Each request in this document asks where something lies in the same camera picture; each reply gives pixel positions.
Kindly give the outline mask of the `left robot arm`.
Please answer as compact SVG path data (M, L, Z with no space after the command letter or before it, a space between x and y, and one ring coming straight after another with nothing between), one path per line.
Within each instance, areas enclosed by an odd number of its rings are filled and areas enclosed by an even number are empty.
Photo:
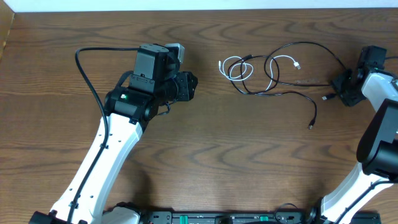
M122 74L104 101L94 97L102 118L95 139L70 185L49 213L35 212L30 223L139 223L127 205L104 207L127 156L159 107L190 101L198 84L180 71L181 44L143 44L135 49L134 70Z

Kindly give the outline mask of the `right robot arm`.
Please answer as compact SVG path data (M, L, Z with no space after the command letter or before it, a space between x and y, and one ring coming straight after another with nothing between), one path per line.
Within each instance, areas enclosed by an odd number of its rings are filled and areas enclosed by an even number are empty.
M397 183L397 75L385 71L386 53L363 47L356 70L330 83L344 105L369 100L376 114L359 141L353 170L311 209L306 223L351 223L375 195Z

